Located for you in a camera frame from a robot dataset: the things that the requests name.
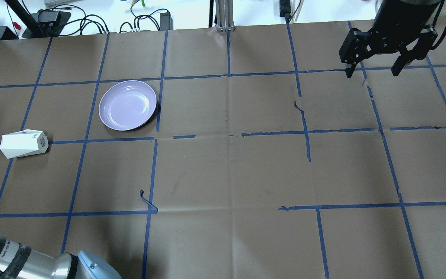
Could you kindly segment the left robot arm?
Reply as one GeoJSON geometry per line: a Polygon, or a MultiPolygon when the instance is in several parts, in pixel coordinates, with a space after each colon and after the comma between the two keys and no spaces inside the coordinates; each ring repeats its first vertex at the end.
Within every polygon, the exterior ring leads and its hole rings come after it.
{"type": "MultiPolygon", "coordinates": [[[[35,129],[4,134],[0,143],[0,150],[8,159],[42,154],[47,149],[47,136],[35,129]]],[[[120,278],[109,263],[90,251],[52,257],[0,236],[0,279],[120,278]]]]}

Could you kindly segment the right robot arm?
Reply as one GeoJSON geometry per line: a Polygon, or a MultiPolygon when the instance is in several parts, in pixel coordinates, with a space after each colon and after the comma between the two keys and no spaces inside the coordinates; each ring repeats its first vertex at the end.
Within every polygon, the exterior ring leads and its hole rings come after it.
{"type": "Polygon", "coordinates": [[[435,24],[443,8],[442,0],[383,0],[370,30],[351,28],[339,50],[345,73],[352,77],[363,60],[374,55],[400,53],[391,67],[393,76],[414,60],[423,60],[446,36],[435,24]]]}

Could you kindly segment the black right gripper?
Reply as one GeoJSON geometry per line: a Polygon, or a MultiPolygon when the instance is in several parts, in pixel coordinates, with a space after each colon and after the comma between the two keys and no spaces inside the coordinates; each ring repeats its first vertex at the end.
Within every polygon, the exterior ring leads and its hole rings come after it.
{"type": "Polygon", "coordinates": [[[399,53],[391,67],[394,77],[399,76],[406,65],[414,60],[423,60],[435,49],[438,33],[426,19],[377,18],[372,28],[361,31],[351,28],[338,51],[340,61],[345,63],[345,74],[351,78],[355,67],[374,55],[399,53]]]}

